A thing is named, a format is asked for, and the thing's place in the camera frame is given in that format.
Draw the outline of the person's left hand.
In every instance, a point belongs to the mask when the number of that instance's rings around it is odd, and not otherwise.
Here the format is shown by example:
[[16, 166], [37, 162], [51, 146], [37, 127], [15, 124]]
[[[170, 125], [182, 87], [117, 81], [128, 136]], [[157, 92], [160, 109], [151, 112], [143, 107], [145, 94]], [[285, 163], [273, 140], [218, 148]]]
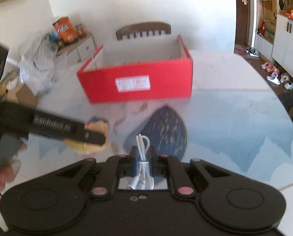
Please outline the person's left hand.
[[17, 159], [18, 152], [25, 151], [27, 145], [22, 144], [20, 149], [16, 152], [16, 155], [10, 160], [9, 164], [0, 170], [0, 199], [1, 193], [5, 190], [7, 183], [13, 182], [18, 175], [21, 167], [21, 162]]

